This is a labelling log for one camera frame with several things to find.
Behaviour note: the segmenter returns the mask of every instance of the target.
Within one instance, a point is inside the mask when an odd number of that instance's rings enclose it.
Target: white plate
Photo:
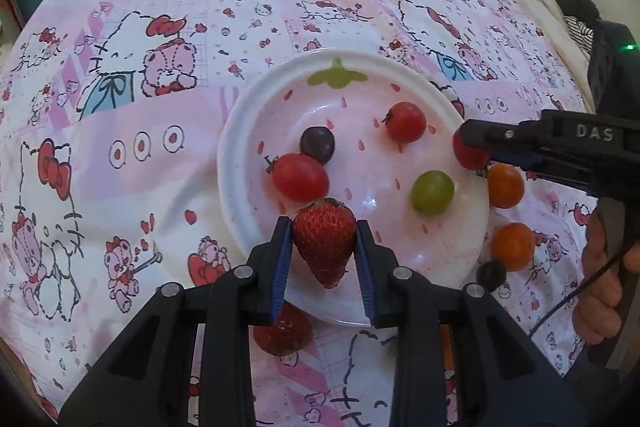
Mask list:
[[[339,58],[347,70],[367,75],[342,89],[307,79],[329,70]],[[420,140],[402,148],[381,124],[396,102],[416,103],[430,125]],[[431,282],[460,287],[478,259],[489,216],[486,181],[463,169],[453,156],[451,137],[462,118],[429,80],[379,55],[317,50],[268,71],[241,93],[229,115],[218,149],[222,212],[247,257],[268,241],[277,217],[294,217],[299,205],[273,187],[264,156],[298,152],[309,126],[332,126],[334,157],[326,165],[329,196],[343,201],[357,219],[367,219],[376,240],[392,248],[400,264]],[[439,169],[454,181],[456,194],[441,215],[425,218],[409,194],[422,172]],[[319,319],[369,324],[364,314],[353,259],[332,290],[316,282],[294,248],[286,299]]]

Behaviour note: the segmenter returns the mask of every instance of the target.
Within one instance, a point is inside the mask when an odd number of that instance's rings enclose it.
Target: red cherry tomato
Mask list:
[[[320,200],[329,192],[329,176],[317,161],[297,152],[290,152],[269,161],[267,172],[273,185],[284,196],[298,203]]]
[[[411,102],[394,104],[383,120],[391,140],[411,143],[419,140],[427,129],[427,119],[420,108]]]
[[[484,149],[465,145],[462,142],[462,136],[460,136],[460,129],[453,133],[453,154],[456,155],[460,165],[470,171],[483,169],[491,158],[491,154]]]
[[[254,340],[263,351],[276,357],[286,357],[304,349],[314,336],[305,314],[287,301],[273,326],[254,327]]]

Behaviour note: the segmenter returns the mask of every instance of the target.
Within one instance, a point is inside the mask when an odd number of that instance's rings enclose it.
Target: striped fabric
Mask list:
[[[580,49],[591,55],[593,46],[593,30],[575,17],[565,17],[566,25],[569,28],[569,35]]]

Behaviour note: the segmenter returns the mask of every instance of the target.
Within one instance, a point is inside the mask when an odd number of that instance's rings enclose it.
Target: dark purple grape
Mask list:
[[[334,133],[327,127],[308,127],[300,137],[300,152],[324,165],[334,155]]]
[[[495,292],[506,280],[507,270],[497,261],[481,264],[476,272],[476,282],[484,286],[489,293]]]

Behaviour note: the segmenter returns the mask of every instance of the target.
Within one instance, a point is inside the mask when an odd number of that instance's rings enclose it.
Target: cherry tomato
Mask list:
[[[511,208],[524,196],[524,179],[513,166],[497,163],[486,176],[489,185],[489,204],[498,208]]]
[[[523,223],[509,223],[494,233],[490,253],[507,271],[524,270],[536,251],[536,236]]]
[[[313,327],[305,314],[287,301],[273,326],[254,327],[254,340],[263,351],[286,357],[304,349],[313,339]]]
[[[488,151],[465,145],[460,136],[460,129],[453,133],[453,154],[456,155],[460,165],[470,171],[483,169],[489,163],[489,158],[491,158],[491,154]]]
[[[411,143],[419,140],[427,129],[427,119],[420,108],[411,102],[398,102],[386,114],[383,123],[391,140]]]
[[[306,154],[290,152],[273,161],[266,158],[273,185],[287,198],[298,203],[320,200],[329,192],[329,176],[317,160]]]

